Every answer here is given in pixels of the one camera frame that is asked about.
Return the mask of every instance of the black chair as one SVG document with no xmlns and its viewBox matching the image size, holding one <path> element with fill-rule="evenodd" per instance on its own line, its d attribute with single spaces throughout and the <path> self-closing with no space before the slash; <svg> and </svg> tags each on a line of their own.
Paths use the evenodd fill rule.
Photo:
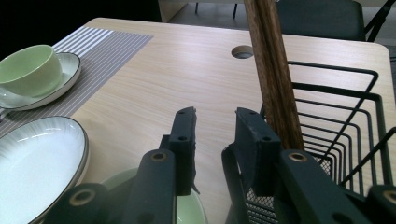
<svg viewBox="0 0 396 224">
<path fill-rule="evenodd" d="M 388 0 L 366 26 L 361 4 L 353 0 L 279 0 L 276 7 L 282 34 L 374 42 L 394 2 Z"/>
</svg>

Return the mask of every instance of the bowl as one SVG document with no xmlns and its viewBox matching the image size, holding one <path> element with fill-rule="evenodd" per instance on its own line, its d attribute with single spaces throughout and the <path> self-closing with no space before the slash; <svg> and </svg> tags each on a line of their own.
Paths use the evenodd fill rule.
<svg viewBox="0 0 396 224">
<path fill-rule="evenodd" d="M 138 168 L 132 168 L 129 170 L 117 173 L 107 179 L 105 179 L 101 184 L 103 184 L 107 190 L 114 189 L 117 185 L 123 183 L 136 176 Z M 199 195 L 195 190 L 191 190 L 190 195 L 177 196 L 177 224 L 207 224 L 207 217 L 205 209 L 199 198 Z"/>
<path fill-rule="evenodd" d="M 21 96 L 52 91 L 61 76 L 61 63 L 49 45 L 21 49 L 0 62 L 0 88 Z"/>
</svg>

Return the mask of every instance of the wooden stick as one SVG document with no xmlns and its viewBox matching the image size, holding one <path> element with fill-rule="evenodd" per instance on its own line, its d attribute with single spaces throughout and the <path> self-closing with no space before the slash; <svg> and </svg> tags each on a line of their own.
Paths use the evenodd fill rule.
<svg viewBox="0 0 396 224">
<path fill-rule="evenodd" d="M 275 0 L 244 0 L 267 123 L 285 149 L 304 150 Z"/>
</svg>

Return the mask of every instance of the black wire rack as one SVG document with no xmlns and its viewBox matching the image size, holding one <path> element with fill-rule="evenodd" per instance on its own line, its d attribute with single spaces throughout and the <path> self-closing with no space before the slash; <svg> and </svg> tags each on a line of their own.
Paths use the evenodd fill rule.
<svg viewBox="0 0 396 224">
<path fill-rule="evenodd" d="M 363 91 L 293 83 L 304 149 L 337 185 L 358 200 L 364 200 L 371 186 L 393 185 L 388 143 L 392 139 L 394 141 L 396 129 L 391 128 L 387 132 L 381 96 L 370 93 L 378 74 L 370 70 L 321 64 L 289 64 L 371 77 Z M 307 94 L 317 97 L 315 100 L 298 97 Z M 315 109 L 304 111 L 306 107 Z M 261 114 L 265 118 L 264 107 Z M 272 197 L 256 197 L 250 190 L 246 203 L 250 223 L 277 223 Z"/>
</svg>

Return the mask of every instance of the white plate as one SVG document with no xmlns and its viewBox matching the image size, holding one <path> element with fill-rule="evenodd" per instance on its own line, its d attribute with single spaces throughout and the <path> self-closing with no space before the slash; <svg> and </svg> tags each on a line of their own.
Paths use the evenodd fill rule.
<svg viewBox="0 0 396 224">
<path fill-rule="evenodd" d="M 63 69 L 62 79 L 58 86 L 44 95 L 37 97 L 20 96 L 6 90 L 0 90 L 0 107 L 4 112 L 28 110 L 46 105 L 67 92 L 77 81 L 81 73 L 80 59 L 74 53 L 57 53 Z"/>
<path fill-rule="evenodd" d="M 73 119 L 38 119 L 0 138 L 0 223 L 39 222 L 88 160 L 87 134 Z"/>
<path fill-rule="evenodd" d="M 120 172 L 104 180 L 102 184 L 111 190 L 137 174 L 137 168 Z M 177 224 L 207 224 L 204 207 L 198 194 L 192 190 L 188 196 L 177 196 Z"/>
</svg>

